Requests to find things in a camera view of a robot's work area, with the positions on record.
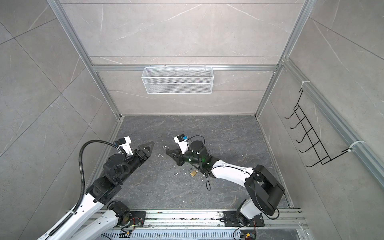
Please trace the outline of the brass padlock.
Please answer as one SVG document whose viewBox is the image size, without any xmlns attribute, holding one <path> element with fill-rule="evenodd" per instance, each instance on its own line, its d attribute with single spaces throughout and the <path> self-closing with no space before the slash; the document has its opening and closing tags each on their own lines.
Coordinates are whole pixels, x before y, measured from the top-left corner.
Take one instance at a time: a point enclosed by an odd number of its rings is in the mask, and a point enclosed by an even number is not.
<svg viewBox="0 0 384 240">
<path fill-rule="evenodd" d="M 194 177 L 197 173 L 198 173 L 197 170 L 193 170 L 192 172 L 190 172 L 190 175 L 191 175 L 192 177 Z"/>
</svg>

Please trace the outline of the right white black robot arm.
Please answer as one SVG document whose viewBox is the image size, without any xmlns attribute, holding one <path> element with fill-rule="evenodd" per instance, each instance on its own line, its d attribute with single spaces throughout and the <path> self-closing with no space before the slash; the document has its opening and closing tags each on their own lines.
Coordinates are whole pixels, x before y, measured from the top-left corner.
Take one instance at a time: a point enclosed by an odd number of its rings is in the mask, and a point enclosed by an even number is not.
<svg viewBox="0 0 384 240">
<path fill-rule="evenodd" d="M 237 209 L 236 218 L 241 225 L 248 225 L 256 216 L 264 215 L 270 220 L 280 216 L 278 205 L 285 195 L 283 185 L 262 165 L 254 168 L 226 163 L 209 154 L 203 141 L 176 140 L 179 148 L 166 150 L 179 166 L 191 164 L 206 179 L 207 190 L 211 190 L 209 178 L 227 180 L 247 190 L 249 198 Z"/>
</svg>

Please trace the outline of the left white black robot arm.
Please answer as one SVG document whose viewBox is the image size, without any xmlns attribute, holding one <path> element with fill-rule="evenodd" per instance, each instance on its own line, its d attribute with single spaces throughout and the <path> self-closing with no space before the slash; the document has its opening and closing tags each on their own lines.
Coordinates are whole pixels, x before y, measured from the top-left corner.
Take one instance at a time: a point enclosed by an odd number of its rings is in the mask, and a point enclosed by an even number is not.
<svg viewBox="0 0 384 240">
<path fill-rule="evenodd" d="M 85 186 L 83 153 L 93 143 L 105 144 L 119 151 L 103 165 L 103 175 L 89 187 Z M 102 140 L 90 140 L 79 152 L 81 193 L 73 208 L 52 228 L 40 236 L 41 240 L 95 240 L 116 225 L 126 226 L 133 219 L 130 209 L 121 201 L 111 200 L 122 189 L 124 182 L 151 156 L 155 143 L 130 147 L 131 139 L 125 137 L 114 144 Z"/>
</svg>

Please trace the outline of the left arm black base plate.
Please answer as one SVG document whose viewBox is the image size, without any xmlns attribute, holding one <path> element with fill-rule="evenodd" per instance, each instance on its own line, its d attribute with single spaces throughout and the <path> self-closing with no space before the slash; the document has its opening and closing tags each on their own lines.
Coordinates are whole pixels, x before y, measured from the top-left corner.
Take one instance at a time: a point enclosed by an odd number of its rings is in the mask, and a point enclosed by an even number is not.
<svg viewBox="0 0 384 240">
<path fill-rule="evenodd" d="M 144 225 L 146 215 L 146 211 L 124 213 L 121 217 L 119 217 L 118 226 L 121 228 L 142 227 Z"/>
</svg>

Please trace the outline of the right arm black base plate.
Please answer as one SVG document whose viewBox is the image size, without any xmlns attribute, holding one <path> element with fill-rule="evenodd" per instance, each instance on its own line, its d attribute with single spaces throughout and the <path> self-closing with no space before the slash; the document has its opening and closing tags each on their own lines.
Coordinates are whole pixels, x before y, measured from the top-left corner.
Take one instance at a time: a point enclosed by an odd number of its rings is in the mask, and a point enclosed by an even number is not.
<svg viewBox="0 0 384 240">
<path fill-rule="evenodd" d="M 254 216 L 252 219 L 245 217 L 240 211 L 224 211 L 224 216 L 220 218 L 220 221 L 225 224 L 226 227 L 240 227 L 240 226 L 256 226 L 264 227 L 265 222 L 262 214 Z"/>
</svg>

